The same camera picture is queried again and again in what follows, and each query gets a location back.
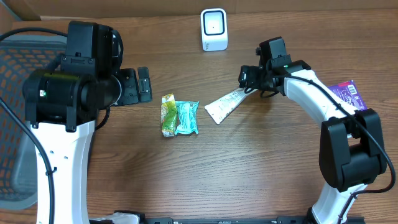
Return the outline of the teal wet wipes pack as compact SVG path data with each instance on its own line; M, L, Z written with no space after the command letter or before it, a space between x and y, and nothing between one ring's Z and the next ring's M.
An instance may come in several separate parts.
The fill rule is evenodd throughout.
M199 101L176 101L179 124L176 134L198 134L197 109Z

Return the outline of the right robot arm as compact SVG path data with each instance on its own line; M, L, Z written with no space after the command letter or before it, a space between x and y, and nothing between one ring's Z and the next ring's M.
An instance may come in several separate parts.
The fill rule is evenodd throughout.
M257 66L243 65L239 86L261 98L278 93L300 105L320 127L319 167L325 184L302 223L352 223L347 214L362 194L381 194L396 184L384 149L379 115L359 110L329 90L303 60L292 61L281 37L256 48Z

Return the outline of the purple red pad package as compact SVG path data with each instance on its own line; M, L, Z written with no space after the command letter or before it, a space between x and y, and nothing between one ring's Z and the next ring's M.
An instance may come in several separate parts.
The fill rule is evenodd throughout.
M340 99L355 106L357 109L366 110L368 108L359 94L353 80L339 83L337 85L331 85L328 88Z

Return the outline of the white tube gold cap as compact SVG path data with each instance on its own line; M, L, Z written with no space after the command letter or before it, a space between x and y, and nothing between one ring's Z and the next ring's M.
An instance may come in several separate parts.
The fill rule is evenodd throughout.
M206 105L205 110L216 124L220 124L247 96L255 92L256 90L245 93L244 88L235 89L209 105Z

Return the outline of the green juice carton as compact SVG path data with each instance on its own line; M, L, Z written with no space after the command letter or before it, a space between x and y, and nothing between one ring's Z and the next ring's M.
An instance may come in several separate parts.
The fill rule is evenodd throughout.
M162 97L160 119L163 136L174 137L177 127L177 107L172 93Z

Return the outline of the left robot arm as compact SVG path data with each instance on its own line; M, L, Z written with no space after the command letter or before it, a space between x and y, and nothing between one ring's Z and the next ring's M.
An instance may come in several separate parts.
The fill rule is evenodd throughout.
M71 21L66 49L24 82L25 118L37 159L38 223L142 223L115 211L91 218L87 173L100 111L152 101L147 67L121 68L119 32L94 22Z

